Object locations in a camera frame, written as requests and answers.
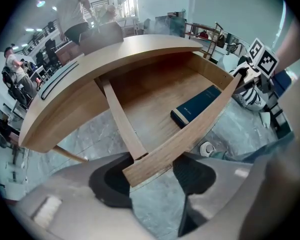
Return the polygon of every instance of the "gray cloth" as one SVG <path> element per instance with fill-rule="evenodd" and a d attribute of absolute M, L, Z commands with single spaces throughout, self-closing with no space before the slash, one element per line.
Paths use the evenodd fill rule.
<path fill-rule="evenodd" d="M 210 155 L 210 158 L 253 164 L 255 160 L 260 156 L 272 156 L 276 154 L 278 148 L 286 148 L 294 140 L 294 138 L 294 133 L 290 132 L 285 137 L 275 142 L 264 145 L 263 147 L 259 148 L 257 151 L 254 152 L 239 155 L 231 155 L 228 151 L 213 152 Z"/>
<path fill-rule="evenodd" d="M 30 80 L 27 74 L 18 82 L 18 85 L 19 84 L 23 85 L 24 91 L 32 98 L 37 95 L 37 86 Z"/>

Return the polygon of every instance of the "black bag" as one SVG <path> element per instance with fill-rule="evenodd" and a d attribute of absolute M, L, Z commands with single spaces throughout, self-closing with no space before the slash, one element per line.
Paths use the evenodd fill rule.
<path fill-rule="evenodd" d="M 4 84 L 10 89 L 17 81 L 17 74 L 7 66 L 7 61 L 5 61 L 1 74 Z"/>
<path fill-rule="evenodd" d="M 216 42 L 216 46 L 223 48 L 225 46 L 226 39 L 223 34 L 220 35 L 218 41 Z"/>

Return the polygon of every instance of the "person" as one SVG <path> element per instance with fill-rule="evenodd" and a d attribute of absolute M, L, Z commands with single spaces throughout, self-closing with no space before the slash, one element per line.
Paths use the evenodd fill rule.
<path fill-rule="evenodd" d="M 279 64 L 275 69 L 274 74 L 285 70 L 287 67 L 300 59 L 300 24 L 297 19 L 294 19 L 294 21 L 291 23 L 281 46 L 276 52 L 276 55 L 279 59 Z M 298 100 L 297 91 L 294 91 L 294 99 Z M 231 155 L 228 151 L 217 151 L 210 142 L 205 142 L 200 146 L 200 155 L 203 157 L 210 157 L 214 159 L 253 164 L 255 160 L 260 156 L 271 156 L 278 149 L 286 149 L 294 139 L 295 133 L 290 132 L 285 137 L 275 142 L 269 143 L 254 152 L 239 155 Z"/>
<path fill-rule="evenodd" d="M 89 24 L 84 18 L 82 5 L 90 13 L 95 23 L 97 23 L 93 16 L 89 0 L 59 0 L 57 3 L 57 24 L 61 40 L 67 37 L 79 45 L 80 34 L 89 30 Z"/>
<path fill-rule="evenodd" d="M 34 98 L 37 95 L 37 87 L 23 70 L 23 62 L 17 60 L 12 47 L 7 47 L 4 50 L 4 57 L 6 59 L 5 65 L 16 75 L 15 83 L 17 85 L 22 84 L 25 92 Z"/>

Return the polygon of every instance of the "wooden shelf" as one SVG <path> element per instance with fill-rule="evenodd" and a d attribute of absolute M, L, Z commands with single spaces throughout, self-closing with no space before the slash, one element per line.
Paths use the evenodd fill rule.
<path fill-rule="evenodd" d="M 211 31 L 211 32 L 214 32 L 215 31 L 215 27 L 211 27 L 211 26 L 206 26 L 206 25 L 201 25 L 201 24 L 194 24 L 194 23 L 186 23 L 187 25 L 189 26 L 193 26 L 195 28 L 200 28 L 200 29 L 204 29 L 204 30 L 208 30 L 208 31 Z"/>
<path fill-rule="evenodd" d="M 185 34 L 189 35 L 189 36 L 192 36 L 192 37 L 200 38 L 200 39 L 205 40 L 205 41 L 210 41 L 212 43 L 215 43 L 215 41 L 212 41 L 212 40 L 210 40 L 208 38 L 202 37 L 202 36 L 200 36 L 198 34 L 191 34 L 191 33 L 185 33 Z"/>
<path fill-rule="evenodd" d="M 205 50 L 198 50 L 198 53 L 203 53 L 203 54 L 206 54 L 207 56 L 208 55 L 212 55 L 211 53 L 209 53 L 209 52 L 207 52 L 207 51 L 205 51 Z"/>

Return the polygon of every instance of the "black office chair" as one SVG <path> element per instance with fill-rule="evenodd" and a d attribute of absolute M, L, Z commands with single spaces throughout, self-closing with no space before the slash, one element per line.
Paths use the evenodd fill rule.
<path fill-rule="evenodd" d="M 39 51 L 36 55 L 36 66 L 37 68 L 40 68 L 41 66 L 44 67 L 45 70 L 48 69 L 48 64 L 44 60 L 44 55 L 41 51 Z"/>
<path fill-rule="evenodd" d="M 46 54 L 49 58 L 49 65 L 53 67 L 55 70 L 57 70 L 59 67 L 61 67 L 61 63 L 59 61 L 58 56 L 56 55 L 56 41 L 49 39 L 45 42 L 45 50 Z"/>
<path fill-rule="evenodd" d="M 49 29 L 49 32 L 52 33 L 53 31 L 56 30 L 55 26 L 54 26 L 54 23 L 52 21 L 49 21 L 48 22 L 48 29 Z"/>
<path fill-rule="evenodd" d="M 8 87 L 8 94 L 17 100 L 25 110 L 28 109 L 33 98 L 24 90 L 24 88 L 18 88 L 7 71 L 2 72 L 2 80 Z"/>

